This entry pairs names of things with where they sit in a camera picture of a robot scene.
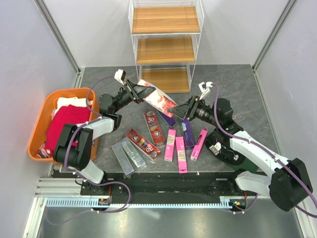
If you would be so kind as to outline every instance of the orange plastic bin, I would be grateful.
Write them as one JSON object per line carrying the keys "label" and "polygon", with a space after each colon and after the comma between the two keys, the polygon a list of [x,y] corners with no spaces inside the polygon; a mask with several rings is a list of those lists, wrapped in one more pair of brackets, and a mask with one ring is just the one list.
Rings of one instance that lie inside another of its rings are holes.
{"label": "orange plastic bin", "polygon": [[[44,104],[42,106],[40,115],[38,117],[38,120],[36,122],[32,138],[28,147],[28,153],[31,159],[36,161],[45,161],[53,164],[58,164],[53,160],[53,158],[37,158],[37,154],[39,152],[39,149],[41,145],[46,141],[46,131],[49,128],[49,125],[52,121],[52,111],[53,109],[57,108],[57,100],[60,97],[64,98],[72,98],[72,97],[78,97],[78,98],[85,98],[87,96],[87,93],[89,91],[89,88],[72,88],[72,89],[63,89],[58,90],[53,93],[51,93],[44,101]],[[88,97],[89,101],[93,101],[92,109],[94,111],[99,112],[99,104],[96,99],[96,94],[92,90]],[[90,113],[89,121],[94,120],[98,117],[95,113]],[[98,145],[98,139],[95,140],[94,146],[92,146],[91,150],[91,159],[94,160],[96,157],[96,151],[97,151],[97,145]]]}

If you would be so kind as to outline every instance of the purple box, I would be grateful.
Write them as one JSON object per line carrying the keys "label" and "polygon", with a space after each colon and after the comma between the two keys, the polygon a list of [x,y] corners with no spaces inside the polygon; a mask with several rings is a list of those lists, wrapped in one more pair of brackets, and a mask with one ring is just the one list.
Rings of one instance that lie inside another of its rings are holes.
{"label": "purple box", "polygon": [[170,118],[169,116],[165,115],[159,110],[157,110],[157,112],[163,118],[163,120],[169,125],[169,128],[174,128],[176,126],[176,121],[174,118]]}
{"label": "purple box", "polygon": [[186,150],[192,150],[195,147],[195,139],[187,119],[182,120],[181,129],[184,136]]}

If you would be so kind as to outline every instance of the pink product box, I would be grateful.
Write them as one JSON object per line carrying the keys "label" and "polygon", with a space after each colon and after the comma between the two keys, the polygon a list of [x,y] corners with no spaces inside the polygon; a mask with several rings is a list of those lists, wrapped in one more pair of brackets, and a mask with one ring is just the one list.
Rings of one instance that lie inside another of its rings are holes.
{"label": "pink product box", "polygon": [[204,141],[207,137],[207,134],[208,134],[208,129],[207,128],[202,129],[202,131],[200,132],[200,135],[198,137],[197,143],[193,149],[192,155],[190,156],[191,160],[193,160],[193,161],[197,160],[197,158],[200,154],[200,151],[202,149],[202,146],[204,144]]}
{"label": "pink product box", "polygon": [[172,161],[173,160],[175,136],[176,136],[176,130],[169,129],[167,141],[166,141],[165,155],[164,155],[165,161]]}
{"label": "pink product box", "polygon": [[178,168],[180,174],[187,173],[187,163],[185,156],[185,145],[184,145],[184,137],[176,137],[176,149],[177,149],[177,157],[178,157]]}

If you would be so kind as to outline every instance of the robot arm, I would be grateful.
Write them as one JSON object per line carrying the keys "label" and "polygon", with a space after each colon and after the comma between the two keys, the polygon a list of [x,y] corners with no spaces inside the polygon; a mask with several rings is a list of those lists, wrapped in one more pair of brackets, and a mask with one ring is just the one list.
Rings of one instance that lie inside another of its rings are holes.
{"label": "robot arm", "polygon": [[97,122],[83,125],[66,124],[59,136],[56,148],[54,150],[54,161],[64,165],[66,150],[75,130],[82,126],[75,137],[76,146],[71,146],[68,154],[67,166],[75,170],[83,177],[94,183],[106,182],[106,173],[99,169],[90,159],[92,144],[94,139],[101,135],[117,130],[121,123],[121,115],[116,112],[134,101],[142,102],[143,98],[156,90],[155,87],[146,87],[134,84],[128,79],[125,80],[125,71],[118,70],[115,79],[123,87],[115,97],[110,94],[103,94],[99,98],[101,119]]}
{"label": "robot arm", "polygon": [[275,158],[280,159],[312,192],[313,188],[305,164],[297,158],[289,160],[278,155],[254,140],[232,119],[233,109],[230,102],[227,99],[219,98],[216,108],[219,124],[233,136],[230,137],[223,133],[214,118],[214,105],[211,108],[205,105],[204,100],[202,100],[210,92],[209,88],[212,87],[212,83],[205,84],[203,82],[199,87],[202,91],[201,97],[193,96],[186,103],[169,111],[181,119],[193,120],[198,118],[214,125],[216,128],[211,135],[211,145],[207,147],[223,162],[237,166],[249,159],[266,174],[266,176],[262,176],[245,170],[237,171],[234,178],[237,186],[241,190],[253,191],[271,197],[272,201],[284,211],[289,211],[303,201],[308,196],[303,187],[264,150],[271,152],[275,155]]}

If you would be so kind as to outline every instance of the gray wall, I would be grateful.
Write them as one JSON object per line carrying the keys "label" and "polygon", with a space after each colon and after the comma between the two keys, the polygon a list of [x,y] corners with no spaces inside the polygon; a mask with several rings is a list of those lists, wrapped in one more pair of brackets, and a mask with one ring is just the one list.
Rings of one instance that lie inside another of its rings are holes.
{"label": "gray wall", "polygon": [[[98,67],[135,64],[129,1],[45,3],[79,66]],[[205,20],[197,64],[253,64],[287,0],[201,2]]]}
{"label": "gray wall", "polygon": [[[258,70],[282,154],[306,163],[317,191],[317,1],[298,1]],[[310,211],[317,213],[310,199]]]}
{"label": "gray wall", "polygon": [[0,237],[22,237],[39,177],[27,146],[45,97],[75,78],[32,0],[0,1]]}

